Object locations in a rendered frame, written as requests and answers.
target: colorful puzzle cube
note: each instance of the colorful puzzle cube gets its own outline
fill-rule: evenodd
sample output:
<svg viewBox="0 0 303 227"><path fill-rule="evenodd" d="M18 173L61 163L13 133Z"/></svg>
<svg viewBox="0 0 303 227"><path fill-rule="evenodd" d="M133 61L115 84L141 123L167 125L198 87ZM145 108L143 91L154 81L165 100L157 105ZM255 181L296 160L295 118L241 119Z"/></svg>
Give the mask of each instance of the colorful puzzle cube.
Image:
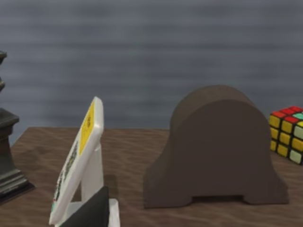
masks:
<svg viewBox="0 0 303 227"><path fill-rule="evenodd" d="M303 165L303 108L291 106L270 114L270 149Z"/></svg>

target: gray wall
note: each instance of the gray wall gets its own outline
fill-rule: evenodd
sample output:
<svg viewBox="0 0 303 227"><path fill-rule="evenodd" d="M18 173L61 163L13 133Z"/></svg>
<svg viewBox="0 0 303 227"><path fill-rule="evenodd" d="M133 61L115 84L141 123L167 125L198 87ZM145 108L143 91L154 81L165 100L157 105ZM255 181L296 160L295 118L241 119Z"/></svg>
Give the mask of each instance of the gray wall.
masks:
<svg viewBox="0 0 303 227"><path fill-rule="evenodd" d="M29 126L165 128L178 101L226 84L268 115L301 105L302 0L1 0L0 105Z"/></svg>

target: wooden table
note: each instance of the wooden table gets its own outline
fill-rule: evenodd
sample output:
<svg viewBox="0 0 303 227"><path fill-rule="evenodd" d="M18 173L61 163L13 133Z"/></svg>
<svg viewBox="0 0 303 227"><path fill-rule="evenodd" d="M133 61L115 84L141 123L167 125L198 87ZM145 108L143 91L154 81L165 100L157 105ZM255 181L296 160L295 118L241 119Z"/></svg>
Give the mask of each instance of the wooden table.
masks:
<svg viewBox="0 0 303 227"><path fill-rule="evenodd" d="M29 128L13 146L19 169L36 190L0 207L1 227L46 227L54 186L78 129ZM289 185L289 205L246 205L204 199L177 209L143 209L142 179L160 154L166 130L109 129L102 137L106 184L120 202L122 227L302 227L303 167L272 154Z"/></svg>

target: white base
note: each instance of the white base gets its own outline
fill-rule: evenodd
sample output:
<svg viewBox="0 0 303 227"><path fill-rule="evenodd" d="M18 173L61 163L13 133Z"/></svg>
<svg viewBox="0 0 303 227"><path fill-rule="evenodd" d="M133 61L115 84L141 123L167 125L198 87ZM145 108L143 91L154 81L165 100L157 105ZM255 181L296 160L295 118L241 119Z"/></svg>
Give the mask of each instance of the white base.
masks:
<svg viewBox="0 0 303 227"><path fill-rule="evenodd" d="M82 202L71 202L68 209L63 217L62 222L55 225L59 227L63 224L74 212L76 212L82 206ZM109 199L109 222L108 227L120 227L120 215L119 215L119 204L116 199Z"/></svg>

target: red square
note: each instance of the red square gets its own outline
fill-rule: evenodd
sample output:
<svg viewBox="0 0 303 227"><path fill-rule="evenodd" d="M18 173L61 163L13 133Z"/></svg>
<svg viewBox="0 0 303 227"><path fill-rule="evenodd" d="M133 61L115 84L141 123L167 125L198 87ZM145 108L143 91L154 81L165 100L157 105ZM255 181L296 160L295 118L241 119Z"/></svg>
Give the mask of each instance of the red square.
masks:
<svg viewBox="0 0 303 227"><path fill-rule="evenodd" d="M275 116L275 117L278 117L278 118L283 118L283 117L286 116L285 113L281 113L281 112L279 112L279 111L274 111L274 112L271 113L271 115L273 115L273 116Z"/></svg>
<svg viewBox="0 0 303 227"><path fill-rule="evenodd" d="M291 107L289 107L289 109L291 109L291 110L293 110L293 111L296 111L296 112L301 112L301 111L303 111L302 108L299 108L299 107L297 107L297 106L291 106Z"/></svg>
<svg viewBox="0 0 303 227"><path fill-rule="evenodd" d="M294 124L294 123L297 123L300 119L292 117L292 116L288 116L288 117L284 118L284 120Z"/></svg>
<svg viewBox="0 0 303 227"><path fill-rule="evenodd" d="M287 114L287 115L292 115L295 113L294 110L291 110L291 109L283 109L283 110L280 110L281 112Z"/></svg>

